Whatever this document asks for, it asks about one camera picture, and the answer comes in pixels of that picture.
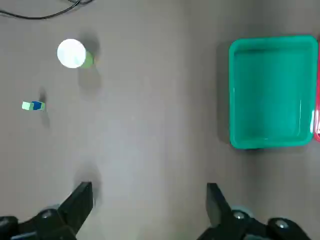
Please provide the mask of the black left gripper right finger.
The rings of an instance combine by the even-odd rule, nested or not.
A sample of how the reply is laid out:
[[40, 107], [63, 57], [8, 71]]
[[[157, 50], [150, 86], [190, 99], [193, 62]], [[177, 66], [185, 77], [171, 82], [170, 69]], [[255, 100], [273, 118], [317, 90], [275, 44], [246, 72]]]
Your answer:
[[206, 211], [210, 221], [199, 240], [309, 240], [294, 221], [284, 217], [261, 223], [244, 208], [234, 208], [226, 201], [216, 183], [206, 185]]

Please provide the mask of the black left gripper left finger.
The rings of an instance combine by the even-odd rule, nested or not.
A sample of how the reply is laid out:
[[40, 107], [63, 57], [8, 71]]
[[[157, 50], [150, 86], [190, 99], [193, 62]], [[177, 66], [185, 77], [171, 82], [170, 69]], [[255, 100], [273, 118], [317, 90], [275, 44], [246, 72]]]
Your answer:
[[81, 182], [58, 207], [40, 211], [19, 222], [13, 215], [0, 217], [2, 240], [75, 240], [93, 209], [93, 185]]

